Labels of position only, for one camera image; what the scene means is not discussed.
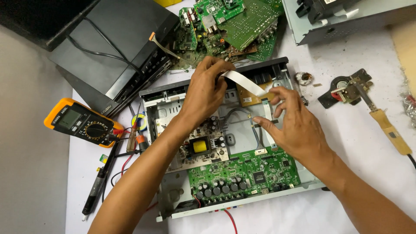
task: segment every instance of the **black dvd player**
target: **black dvd player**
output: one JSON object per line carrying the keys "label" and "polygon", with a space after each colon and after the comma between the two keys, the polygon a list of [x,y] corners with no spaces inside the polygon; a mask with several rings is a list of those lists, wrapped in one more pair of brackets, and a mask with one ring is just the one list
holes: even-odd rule
{"label": "black dvd player", "polygon": [[[101,0],[86,17],[140,72],[118,59],[81,51],[68,39],[50,60],[91,109],[112,117],[172,65],[149,37],[155,32],[162,45],[172,43],[179,17],[153,0]],[[118,56],[88,20],[82,20],[69,36],[86,50]]]}

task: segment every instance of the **multimeter display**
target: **multimeter display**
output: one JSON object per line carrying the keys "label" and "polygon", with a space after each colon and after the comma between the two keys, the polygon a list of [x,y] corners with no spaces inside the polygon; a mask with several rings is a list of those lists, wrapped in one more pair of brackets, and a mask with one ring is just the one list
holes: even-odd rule
{"label": "multimeter display", "polygon": [[68,110],[62,119],[58,122],[58,124],[64,126],[67,129],[70,129],[80,116],[80,113],[77,113],[73,110]]}
{"label": "multimeter display", "polygon": [[55,131],[76,136],[102,147],[109,148],[119,137],[113,129],[123,126],[70,98],[62,99],[49,113],[45,126]]}

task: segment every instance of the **finger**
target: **finger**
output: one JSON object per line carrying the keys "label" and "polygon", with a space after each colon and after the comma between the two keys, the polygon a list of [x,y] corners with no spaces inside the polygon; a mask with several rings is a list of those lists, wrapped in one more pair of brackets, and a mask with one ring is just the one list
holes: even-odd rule
{"label": "finger", "polygon": [[280,139],[283,137],[283,132],[279,130],[272,121],[260,116],[254,117],[253,121],[264,128],[264,130],[266,130],[275,141],[280,141]]}
{"label": "finger", "polygon": [[280,117],[280,115],[283,113],[283,110],[285,110],[286,109],[286,102],[282,102],[282,103],[280,103],[277,107],[276,107],[276,109],[275,109],[275,112],[273,113],[273,116],[275,117],[275,118],[279,118]]}
{"label": "finger", "polygon": [[275,96],[271,101],[270,104],[272,105],[276,105],[277,103],[279,103],[281,101],[279,96]]}
{"label": "finger", "polygon": [[212,57],[212,56],[205,56],[205,58],[198,63],[198,66],[196,67],[195,71],[197,72],[203,72],[206,71],[208,68],[210,68],[213,64],[218,62],[219,58]]}
{"label": "finger", "polygon": [[217,77],[218,74],[230,70],[234,71],[235,66],[232,63],[226,62],[221,59],[217,61],[214,65],[212,65],[206,72],[208,73],[208,77],[212,77],[214,79],[215,77]]}
{"label": "finger", "polygon": [[223,101],[225,91],[227,90],[227,82],[225,82],[225,79],[223,76],[220,76],[218,78],[217,86],[215,87],[215,99]]}
{"label": "finger", "polygon": [[295,90],[288,90],[284,87],[274,87],[269,90],[269,92],[276,94],[280,99],[285,100],[287,114],[300,114],[300,96],[299,93]]}

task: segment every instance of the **integrated circuit chip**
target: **integrated circuit chip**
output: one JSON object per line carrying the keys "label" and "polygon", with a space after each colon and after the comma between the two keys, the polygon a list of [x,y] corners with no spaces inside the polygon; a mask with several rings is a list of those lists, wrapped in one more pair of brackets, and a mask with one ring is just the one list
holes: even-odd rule
{"label": "integrated circuit chip", "polygon": [[255,184],[261,184],[266,182],[264,172],[253,172],[253,179]]}

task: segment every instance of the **electrolytic capacitor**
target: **electrolytic capacitor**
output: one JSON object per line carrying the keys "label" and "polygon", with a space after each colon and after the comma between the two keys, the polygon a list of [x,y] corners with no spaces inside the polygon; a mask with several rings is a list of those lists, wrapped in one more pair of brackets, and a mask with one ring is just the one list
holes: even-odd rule
{"label": "electrolytic capacitor", "polygon": [[221,191],[225,194],[230,192],[230,188],[227,185],[221,187]]}
{"label": "electrolytic capacitor", "polygon": [[247,188],[247,184],[246,184],[246,182],[241,182],[241,183],[239,184],[239,186],[240,186],[240,189],[241,189],[241,190],[245,190],[245,189]]}
{"label": "electrolytic capacitor", "polygon": [[237,185],[237,184],[232,184],[230,188],[231,188],[231,191],[233,191],[233,192],[237,192],[237,190],[238,190],[238,185]]}
{"label": "electrolytic capacitor", "polygon": [[198,200],[201,200],[201,199],[203,199],[203,198],[204,198],[204,194],[203,194],[201,191],[198,191],[198,192],[196,193],[196,198],[197,198]]}
{"label": "electrolytic capacitor", "polygon": [[204,195],[206,197],[211,197],[211,195],[212,195],[212,189],[211,188],[205,189]]}
{"label": "electrolytic capacitor", "polygon": [[221,189],[220,189],[220,188],[218,188],[218,187],[215,187],[215,188],[212,190],[212,192],[214,193],[214,195],[218,196],[218,195],[220,195],[220,193],[221,193]]}

